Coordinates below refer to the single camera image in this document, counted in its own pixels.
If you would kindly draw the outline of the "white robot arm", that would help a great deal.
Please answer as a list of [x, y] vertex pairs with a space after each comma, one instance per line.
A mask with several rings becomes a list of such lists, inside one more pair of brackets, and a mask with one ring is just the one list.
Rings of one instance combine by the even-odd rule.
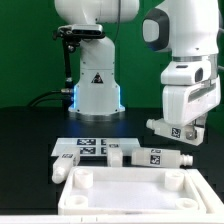
[[[124, 111], [115, 82], [115, 46], [103, 33], [104, 23], [135, 18], [139, 0], [54, 0], [67, 24], [57, 29], [64, 56], [81, 48], [80, 80], [73, 88], [72, 113], [109, 117]], [[163, 117], [146, 126], [155, 134], [198, 145], [207, 112], [221, 98], [218, 75], [218, 0], [163, 0], [142, 23], [142, 35], [153, 51], [170, 51], [161, 74]]]

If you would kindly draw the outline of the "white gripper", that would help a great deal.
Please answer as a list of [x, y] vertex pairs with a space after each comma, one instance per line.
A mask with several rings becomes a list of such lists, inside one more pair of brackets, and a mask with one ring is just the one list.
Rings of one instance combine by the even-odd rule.
[[173, 126], [186, 126], [188, 140], [204, 138], [206, 115], [221, 100], [220, 78], [192, 86], [165, 86], [163, 117]]

